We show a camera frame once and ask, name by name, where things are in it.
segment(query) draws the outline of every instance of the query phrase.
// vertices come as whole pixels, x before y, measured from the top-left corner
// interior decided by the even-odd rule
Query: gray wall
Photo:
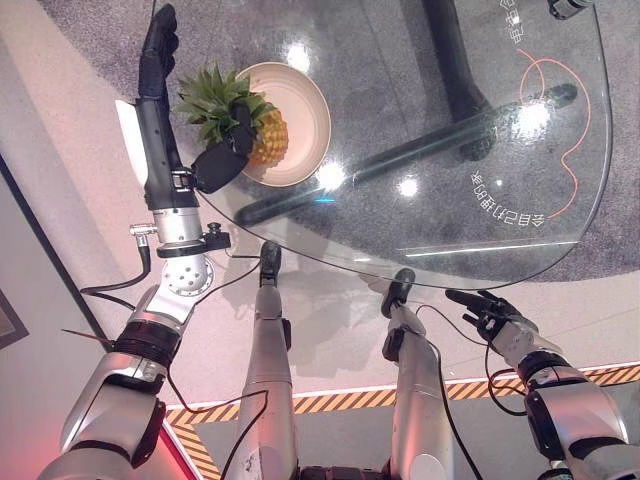
[[[0,350],[0,477],[31,480],[58,455],[60,431],[103,354],[0,177],[0,288],[29,335]],[[184,478],[160,445],[140,480]]]

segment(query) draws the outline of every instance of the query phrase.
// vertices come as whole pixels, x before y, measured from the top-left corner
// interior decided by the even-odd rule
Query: beige bowl
[[[331,139],[331,116],[322,92],[308,76],[284,63],[258,63],[238,78],[246,75],[251,75],[251,91],[264,92],[282,113],[289,146],[276,165],[249,164],[243,173],[270,187],[302,182],[320,166]]]

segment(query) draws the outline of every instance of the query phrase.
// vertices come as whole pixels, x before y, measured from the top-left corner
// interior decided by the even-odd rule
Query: round glass table
[[[289,63],[332,120],[305,181],[240,175],[209,197],[238,225],[342,268],[407,266],[461,289],[531,277],[580,241],[611,156],[593,9],[561,21],[543,0],[247,0],[225,16],[223,66]]]

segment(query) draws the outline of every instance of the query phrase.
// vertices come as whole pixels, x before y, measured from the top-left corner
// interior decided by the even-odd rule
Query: pineapple
[[[251,127],[257,132],[249,161],[273,166],[284,158],[289,144],[287,124],[263,93],[249,91],[249,77],[238,80],[236,73],[230,72],[223,80],[215,65],[179,82],[183,103],[177,110],[189,114],[188,123],[200,125],[198,140],[206,141],[207,148],[221,143],[225,134],[239,125],[230,109],[234,102],[244,102],[251,112]]]
[[[262,125],[257,128],[259,141],[254,143],[249,161],[252,165],[278,163],[284,158],[289,145],[287,123],[278,109],[264,114],[260,120]]]

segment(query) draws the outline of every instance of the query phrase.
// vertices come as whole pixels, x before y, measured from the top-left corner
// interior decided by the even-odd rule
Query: pineapple leaves
[[[195,77],[184,76],[178,83],[182,104],[175,110],[188,115],[187,123],[200,125],[198,140],[208,146],[222,142],[229,130],[239,125],[230,113],[235,102],[247,104],[254,128],[263,125],[260,117],[275,109],[263,93],[250,91],[249,76],[238,79],[237,73],[230,71],[223,78],[217,64],[201,68]]]

